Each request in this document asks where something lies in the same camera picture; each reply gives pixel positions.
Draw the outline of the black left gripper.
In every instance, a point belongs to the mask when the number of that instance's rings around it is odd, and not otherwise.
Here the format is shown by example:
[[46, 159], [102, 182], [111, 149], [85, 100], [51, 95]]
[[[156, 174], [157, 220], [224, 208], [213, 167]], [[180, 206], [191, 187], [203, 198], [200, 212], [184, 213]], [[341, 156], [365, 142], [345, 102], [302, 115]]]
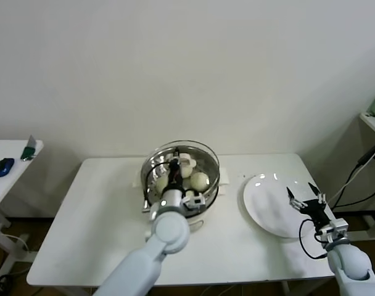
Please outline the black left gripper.
[[182, 189], [183, 177], [181, 176], [181, 165], [179, 164], [180, 158], [179, 149], [176, 148], [173, 152], [173, 160], [169, 163], [169, 174], [167, 188]]

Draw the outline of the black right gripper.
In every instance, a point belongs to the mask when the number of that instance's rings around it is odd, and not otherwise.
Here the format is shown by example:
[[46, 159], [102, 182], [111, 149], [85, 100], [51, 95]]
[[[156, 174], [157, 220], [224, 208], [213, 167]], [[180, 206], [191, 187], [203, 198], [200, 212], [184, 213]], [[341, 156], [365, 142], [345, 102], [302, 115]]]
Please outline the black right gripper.
[[326, 194], [322, 193], [315, 185], [308, 183], [310, 189], [315, 195], [315, 198], [312, 200], [306, 200], [301, 202], [297, 200], [292, 191], [286, 187], [287, 194], [289, 197], [289, 205], [294, 209], [300, 209], [300, 213], [303, 215], [308, 215], [315, 228], [323, 228], [329, 224], [330, 219], [325, 213], [326, 208]]

